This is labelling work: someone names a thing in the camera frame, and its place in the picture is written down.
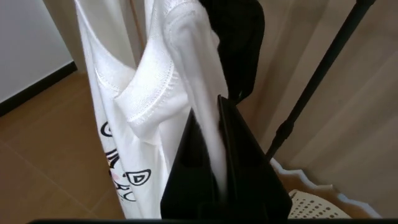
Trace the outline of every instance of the white wall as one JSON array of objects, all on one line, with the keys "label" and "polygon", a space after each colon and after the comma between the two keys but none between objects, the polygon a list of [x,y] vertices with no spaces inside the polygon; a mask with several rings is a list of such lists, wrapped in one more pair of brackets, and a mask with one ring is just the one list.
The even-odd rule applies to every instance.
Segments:
[{"label": "white wall", "polygon": [[42,0],[0,1],[0,102],[71,61]]}]

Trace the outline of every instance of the black fabric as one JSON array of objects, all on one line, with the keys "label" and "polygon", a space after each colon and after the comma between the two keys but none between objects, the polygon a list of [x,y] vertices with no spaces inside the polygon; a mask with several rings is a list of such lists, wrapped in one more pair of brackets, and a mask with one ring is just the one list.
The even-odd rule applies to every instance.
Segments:
[{"label": "black fabric", "polygon": [[250,95],[264,36],[264,14],[256,0],[200,0],[220,38],[218,54],[235,103]]}]

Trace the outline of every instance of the black drawing on shirt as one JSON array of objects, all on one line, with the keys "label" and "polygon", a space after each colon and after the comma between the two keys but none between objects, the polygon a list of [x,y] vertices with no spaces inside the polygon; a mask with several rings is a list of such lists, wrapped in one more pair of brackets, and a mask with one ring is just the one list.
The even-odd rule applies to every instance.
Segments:
[{"label": "black drawing on shirt", "polygon": [[118,151],[113,149],[112,151],[105,152],[106,158],[109,161],[109,168],[114,168],[115,163],[120,159]]},{"label": "black drawing on shirt", "polygon": [[132,185],[140,186],[149,180],[150,173],[150,169],[146,169],[138,172],[126,172],[123,177],[127,177]]},{"label": "black drawing on shirt", "polygon": [[105,122],[101,127],[101,134],[106,137],[112,137],[111,128],[108,125],[108,122]]},{"label": "black drawing on shirt", "polygon": [[130,185],[122,185],[122,184],[117,183],[114,180],[113,180],[113,182],[116,185],[116,191],[120,197],[122,197],[123,199],[128,200],[130,202],[136,201],[136,198],[134,197],[134,194],[130,189]]}]

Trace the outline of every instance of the black baseboard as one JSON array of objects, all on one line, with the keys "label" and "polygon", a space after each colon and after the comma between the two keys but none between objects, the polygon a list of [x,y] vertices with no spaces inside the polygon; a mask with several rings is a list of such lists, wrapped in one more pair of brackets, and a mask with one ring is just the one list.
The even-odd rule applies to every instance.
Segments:
[{"label": "black baseboard", "polygon": [[38,95],[42,91],[46,90],[48,87],[56,84],[63,78],[72,74],[74,71],[77,71],[77,67],[74,62],[70,62],[66,66],[58,69],[49,76],[26,88],[25,90],[22,90],[14,96],[6,99],[2,103],[0,103],[0,116],[3,116],[6,113],[17,108],[21,104],[33,98],[35,95]]}]

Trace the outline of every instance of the scalloped edge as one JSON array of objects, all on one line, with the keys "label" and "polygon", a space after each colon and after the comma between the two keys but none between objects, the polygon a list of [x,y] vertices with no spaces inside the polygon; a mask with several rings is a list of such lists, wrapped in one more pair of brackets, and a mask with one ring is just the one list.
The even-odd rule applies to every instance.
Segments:
[{"label": "scalloped edge", "polygon": [[[303,170],[285,170],[274,158],[271,159],[270,164],[276,171],[280,174],[285,175],[297,175],[300,180],[309,188],[311,189],[320,189],[320,190],[333,190],[333,185],[316,185],[308,177],[304,174]],[[359,202],[357,200],[349,199],[342,193],[338,193],[337,198],[348,204],[356,205],[361,207],[366,213],[369,214],[372,218],[382,218],[369,204],[364,202]]]}]

